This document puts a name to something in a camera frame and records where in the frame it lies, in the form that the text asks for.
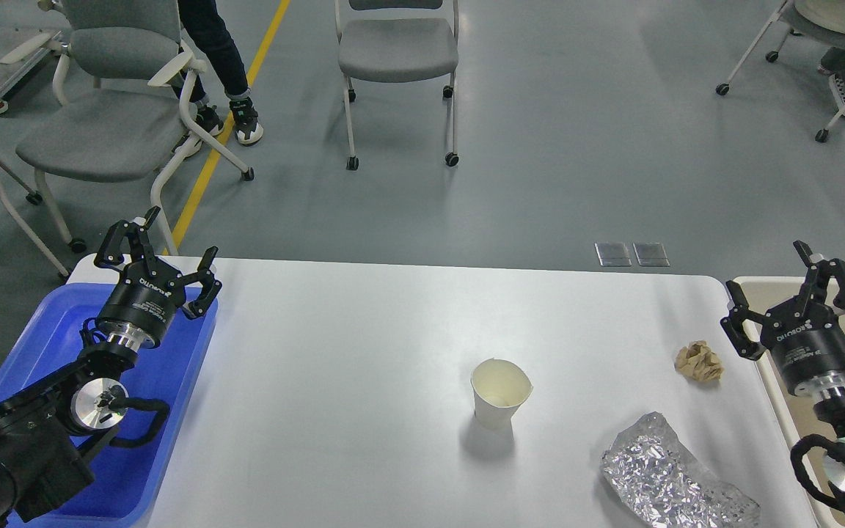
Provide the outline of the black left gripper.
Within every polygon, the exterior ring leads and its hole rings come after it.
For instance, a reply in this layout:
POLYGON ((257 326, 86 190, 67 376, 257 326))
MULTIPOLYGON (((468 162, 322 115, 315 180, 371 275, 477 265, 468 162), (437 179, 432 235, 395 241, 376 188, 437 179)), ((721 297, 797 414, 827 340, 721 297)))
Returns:
POLYGON ((96 328, 105 335, 141 333, 140 345, 157 348, 171 327, 175 311, 181 308, 188 320, 197 320, 222 289, 212 270, 219 248, 212 245, 202 255, 194 273, 184 275, 158 258, 148 240, 148 230, 161 208, 151 207, 143 223, 120 220, 111 225, 98 247, 94 265, 116 271, 120 280, 96 317, 96 328), (131 263, 123 265, 122 244, 128 243, 131 263), (193 301, 186 301, 186 287, 201 284, 193 301))

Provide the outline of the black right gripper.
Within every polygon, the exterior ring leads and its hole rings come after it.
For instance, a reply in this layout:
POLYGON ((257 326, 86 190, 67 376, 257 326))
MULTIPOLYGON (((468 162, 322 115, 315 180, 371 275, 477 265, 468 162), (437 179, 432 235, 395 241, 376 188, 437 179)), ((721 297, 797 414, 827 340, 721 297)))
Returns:
POLYGON ((742 286, 730 280, 725 282, 725 290, 732 305, 720 325, 740 357, 758 360, 769 350, 788 393, 810 397, 815 380, 833 377, 845 383, 845 333, 834 309, 825 304, 828 285, 834 279, 838 293, 833 305, 845 310, 845 261, 815 261, 811 247, 801 240, 794 242, 794 249, 807 267, 795 302, 775 305, 767 315, 754 312, 742 286), (760 342, 748 337, 747 321, 761 325, 760 342))

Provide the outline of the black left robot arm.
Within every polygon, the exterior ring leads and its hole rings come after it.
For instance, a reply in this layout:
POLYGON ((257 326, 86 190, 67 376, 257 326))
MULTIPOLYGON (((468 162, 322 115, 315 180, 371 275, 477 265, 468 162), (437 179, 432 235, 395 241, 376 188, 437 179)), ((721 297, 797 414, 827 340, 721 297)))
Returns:
POLYGON ((27 522, 60 508, 96 481, 90 465, 101 450, 143 447, 167 423, 171 405, 132 395, 122 375, 142 348, 161 344, 178 311, 205 317, 222 282, 215 246, 190 274, 158 257, 147 232, 160 211, 109 228, 95 265, 120 280, 81 324, 77 357, 0 402, 0 527, 11 513, 27 522))

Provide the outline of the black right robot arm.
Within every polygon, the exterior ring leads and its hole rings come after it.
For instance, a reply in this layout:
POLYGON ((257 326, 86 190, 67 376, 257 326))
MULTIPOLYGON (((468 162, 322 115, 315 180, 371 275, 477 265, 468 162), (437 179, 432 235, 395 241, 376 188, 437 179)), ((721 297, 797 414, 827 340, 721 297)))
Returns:
POLYGON ((770 354, 789 394, 810 397, 816 417, 831 425, 834 438, 802 437, 789 461, 809 497, 845 515, 845 261, 815 255, 801 240, 794 249, 807 268, 797 294, 758 313, 742 286, 727 281, 731 308, 720 325, 742 358, 770 354))

